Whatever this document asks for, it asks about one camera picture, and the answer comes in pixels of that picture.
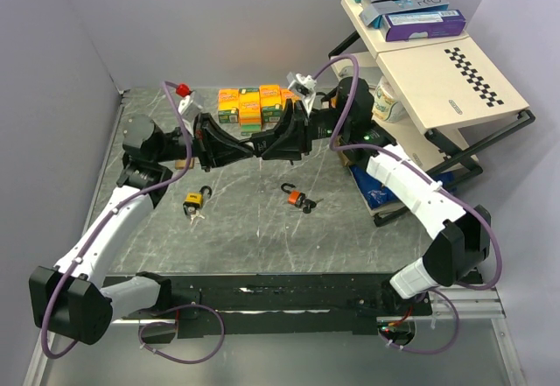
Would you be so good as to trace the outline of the black padlock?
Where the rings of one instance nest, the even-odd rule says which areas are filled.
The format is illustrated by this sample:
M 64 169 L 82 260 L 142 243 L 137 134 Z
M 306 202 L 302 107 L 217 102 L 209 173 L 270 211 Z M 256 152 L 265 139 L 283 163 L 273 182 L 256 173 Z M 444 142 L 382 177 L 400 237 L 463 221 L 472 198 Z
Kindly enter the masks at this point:
M 266 150 L 275 142 L 276 137 L 274 130 L 265 130 L 253 133 L 246 142 L 254 150 L 256 157 L 261 157 Z

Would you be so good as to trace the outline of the large brass padlock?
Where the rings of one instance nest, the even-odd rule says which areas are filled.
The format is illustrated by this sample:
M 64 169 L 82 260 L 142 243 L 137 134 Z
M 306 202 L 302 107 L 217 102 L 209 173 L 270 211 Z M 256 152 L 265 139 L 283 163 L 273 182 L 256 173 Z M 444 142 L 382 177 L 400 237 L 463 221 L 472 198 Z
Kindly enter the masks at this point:
M 185 168 L 187 169 L 192 169 L 196 164 L 196 160 L 195 159 L 191 159 L 190 161 L 187 160 L 176 160 L 174 163 L 174 168 L 176 170 L 183 170 Z

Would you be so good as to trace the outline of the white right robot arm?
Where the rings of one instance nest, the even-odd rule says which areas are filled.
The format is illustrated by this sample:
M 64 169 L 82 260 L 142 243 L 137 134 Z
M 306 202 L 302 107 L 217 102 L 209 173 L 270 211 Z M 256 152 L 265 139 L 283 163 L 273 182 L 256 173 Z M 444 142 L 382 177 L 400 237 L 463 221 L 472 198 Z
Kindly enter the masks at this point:
M 264 160 L 299 160 L 312 141 L 326 138 L 336 152 L 348 155 L 367 175 L 387 187 L 422 223 L 431 244 L 422 257 L 398 270 L 385 283 L 383 307 L 402 314 L 422 293 L 452 286 L 490 253 L 500 252 L 483 207 L 471 207 L 448 193 L 406 154 L 399 143 L 372 119 L 373 96 L 356 76 L 340 81 L 334 104 L 313 109 L 311 81 L 291 83 L 300 98 L 288 100 L 276 125 L 252 136 Z

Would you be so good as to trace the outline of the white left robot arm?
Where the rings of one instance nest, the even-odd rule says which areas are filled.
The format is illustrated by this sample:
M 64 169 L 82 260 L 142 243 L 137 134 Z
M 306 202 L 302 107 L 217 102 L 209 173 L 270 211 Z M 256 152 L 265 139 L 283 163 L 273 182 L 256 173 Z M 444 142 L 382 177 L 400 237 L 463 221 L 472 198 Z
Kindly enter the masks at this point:
M 103 284 L 117 252 L 155 210 L 169 185 L 180 179 L 166 162 L 197 158 L 208 171 L 256 152 L 251 139 L 231 136 L 208 113 L 198 115 L 192 128 L 181 123 L 171 132 L 138 115 L 126 123 L 123 134 L 123 169 L 107 205 L 54 266 L 39 266 L 30 275 L 31 308 L 44 347 L 48 333 L 93 345 L 111 322 L 133 312 L 167 315 L 173 296 L 166 277 L 140 272 L 120 284 Z

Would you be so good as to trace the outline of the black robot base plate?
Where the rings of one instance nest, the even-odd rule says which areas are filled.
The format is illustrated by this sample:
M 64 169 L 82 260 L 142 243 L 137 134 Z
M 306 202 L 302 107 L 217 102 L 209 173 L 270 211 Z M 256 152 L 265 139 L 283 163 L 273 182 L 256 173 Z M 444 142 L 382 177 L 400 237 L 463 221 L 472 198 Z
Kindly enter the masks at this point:
M 180 339 L 210 334 L 331 333 L 376 335 L 382 319 L 432 314 L 429 298 L 397 303 L 387 273 L 171 274 L 163 314 L 130 319 L 174 320 Z

